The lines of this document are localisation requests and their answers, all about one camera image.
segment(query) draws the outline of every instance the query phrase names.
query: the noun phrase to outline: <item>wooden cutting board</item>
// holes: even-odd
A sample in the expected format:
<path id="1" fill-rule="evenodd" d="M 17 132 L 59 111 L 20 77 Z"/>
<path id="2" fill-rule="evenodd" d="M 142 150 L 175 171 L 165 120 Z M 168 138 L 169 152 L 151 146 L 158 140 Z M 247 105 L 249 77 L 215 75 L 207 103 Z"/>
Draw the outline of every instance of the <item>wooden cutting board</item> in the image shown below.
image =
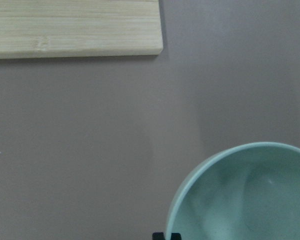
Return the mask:
<path id="1" fill-rule="evenodd" d="M 157 55 L 158 0 L 0 0 L 0 59 Z"/>

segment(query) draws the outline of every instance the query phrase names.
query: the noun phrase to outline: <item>round bowl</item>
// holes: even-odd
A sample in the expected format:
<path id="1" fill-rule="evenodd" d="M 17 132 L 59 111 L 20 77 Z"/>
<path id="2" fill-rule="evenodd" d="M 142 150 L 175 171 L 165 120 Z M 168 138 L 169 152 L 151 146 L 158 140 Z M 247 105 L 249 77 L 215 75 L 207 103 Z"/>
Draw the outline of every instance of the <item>round bowl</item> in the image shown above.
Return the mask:
<path id="1" fill-rule="evenodd" d="M 170 206 L 166 240 L 300 240 L 300 149 L 256 142 L 198 165 Z"/>

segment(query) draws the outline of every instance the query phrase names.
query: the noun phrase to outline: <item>wooden board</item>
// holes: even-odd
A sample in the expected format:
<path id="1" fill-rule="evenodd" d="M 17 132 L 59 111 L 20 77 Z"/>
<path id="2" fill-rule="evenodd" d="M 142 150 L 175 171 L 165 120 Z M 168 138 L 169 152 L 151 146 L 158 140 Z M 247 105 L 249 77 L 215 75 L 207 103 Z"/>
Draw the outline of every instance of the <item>wooden board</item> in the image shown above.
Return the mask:
<path id="1" fill-rule="evenodd" d="M 158 0 L 0 0 L 0 59 L 157 55 Z"/>

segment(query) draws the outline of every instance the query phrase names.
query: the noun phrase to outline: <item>green bowl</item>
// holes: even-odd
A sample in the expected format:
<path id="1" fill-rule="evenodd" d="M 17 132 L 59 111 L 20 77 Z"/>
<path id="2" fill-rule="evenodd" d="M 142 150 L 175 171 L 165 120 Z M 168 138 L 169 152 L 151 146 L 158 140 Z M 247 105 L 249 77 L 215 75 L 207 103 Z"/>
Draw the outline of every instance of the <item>green bowl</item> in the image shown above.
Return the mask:
<path id="1" fill-rule="evenodd" d="M 165 237 L 300 240 L 300 149 L 256 142 L 198 165 L 170 206 Z"/>

